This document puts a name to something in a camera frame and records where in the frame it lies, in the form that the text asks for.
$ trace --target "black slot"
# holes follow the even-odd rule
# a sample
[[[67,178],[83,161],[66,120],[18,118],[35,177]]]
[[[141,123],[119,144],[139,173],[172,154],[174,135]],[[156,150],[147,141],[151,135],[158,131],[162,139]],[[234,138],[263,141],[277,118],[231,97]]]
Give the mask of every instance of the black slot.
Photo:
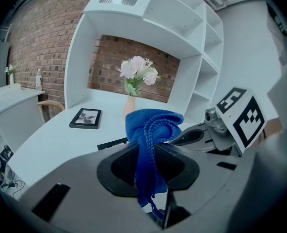
[[[221,167],[224,167],[226,169],[234,171],[237,165],[231,164],[231,163],[227,163],[227,162],[219,162],[217,164],[217,166],[221,166]]]
[[[198,142],[203,137],[204,137],[204,132],[202,130],[199,130],[199,129],[191,130],[191,131],[184,133],[176,140],[170,142],[170,144],[173,144],[176,146],[183,146],[183,145],[191,144],[194,142]]]
[[[53,214],[65,198],[70,186],[56,184],[33,208],[32,212],[46,222],[49,222]]]

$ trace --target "white wall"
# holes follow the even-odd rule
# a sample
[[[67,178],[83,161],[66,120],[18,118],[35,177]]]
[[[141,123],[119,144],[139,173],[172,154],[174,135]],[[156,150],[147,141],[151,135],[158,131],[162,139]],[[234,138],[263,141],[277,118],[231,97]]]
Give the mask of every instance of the white wall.
[[[267,27],[265,0],[230,6],[217,13],[223,21],[224,51],[219,82],[211,106],[233,87],[253,89],[267,120],[278,114],[267,96],[281,76],[276,46]]]

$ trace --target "small vase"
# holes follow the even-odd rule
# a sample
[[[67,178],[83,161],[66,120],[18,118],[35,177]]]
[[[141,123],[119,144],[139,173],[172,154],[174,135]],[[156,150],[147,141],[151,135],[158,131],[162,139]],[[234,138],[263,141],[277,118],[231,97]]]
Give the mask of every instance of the small vase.
[[[136,100],[136,97],[128,96],[128,100],[126,101],[124,111],[123,111],[123,120],[125,120],[125,117],[127,114],[135,110],[135,100]]]
[[[10,74],[10,84],[14,84],[14,75],[13,75],[13,73]]]

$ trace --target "gray plastic surface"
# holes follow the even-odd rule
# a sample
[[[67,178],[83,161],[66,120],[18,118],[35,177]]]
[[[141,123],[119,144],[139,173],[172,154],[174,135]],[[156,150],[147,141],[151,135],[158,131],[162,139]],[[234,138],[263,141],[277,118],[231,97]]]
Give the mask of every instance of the gray plastic surface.
[[[190,151],[167,144],[194,159],[200,166],[197,180],[186,191],[175,192],[177,204],[193,213],[224,185],[233,171],[216,166],[220,161],[237,164],[239,158]],[[125,145],[83,155],[59,166],[32,186],[21,198],[30,210],[56,184],[70,190],[50,223],[70,232],[153,232],[160,228],[144,213],[137,198],[116,197],[98,181],[101,160]]]
[[[211,136],[207,130],[207,127],[204,123],[200,123],[200,124],[197,124],[197,125],[194,125],[192,127],[187,128],[186,130],[181,132],[179,137],[181,137],[182,135],[188,133],[189,131],[193,131],[193,130],[202,130],[204,132],[203,138],[201,140],[199,140],[198,142],[186,144],[186,145],[183,145],[181,147],[183,147],[185,149],[201,151],[201,152],[208,152],[208,151],[212,151],[212,150],[216,149],[213,141],[205,143],[206,141],[209,141],[212,138],[211,138]]]
[[[213,142],[217,150],[224,151],[236,144],[232,135],[221,138],[214,132],[214,130],[211,127],[207,126],[207,129],[209,134],[211,135],[211,138],[213,139]]]

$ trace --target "brick wall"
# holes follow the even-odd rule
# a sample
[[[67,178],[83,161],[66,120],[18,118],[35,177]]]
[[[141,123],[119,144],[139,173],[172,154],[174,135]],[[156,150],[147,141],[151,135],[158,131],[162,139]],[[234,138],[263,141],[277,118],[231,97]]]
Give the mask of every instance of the brick wall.
[[[139,55],[150,59],[161,79],[151,86],[142,85],[139,97],[167,102],[171,93],[179,60],[151,46],[115,36],[103,35],[97,42],[90,68],[89,87],[124,93],[124,78],[118,69],[121,62]]]
[[[18,10],[9,35],[8,64],[15,68],[15,82],[35,88],[35,75],[42,70],[42,100],[64,103],[64,71],[69,45],[89,0],[31,0]],[[162,79],[153,86],[143,86],[142,97],[167,101],[179,61],[157,49],[130,40],[103,36],[91,62],[88,86],[124,93],[117,69],[124,59],[140,55],[149,58]],[[59,111],[45,110],[48,119]]]

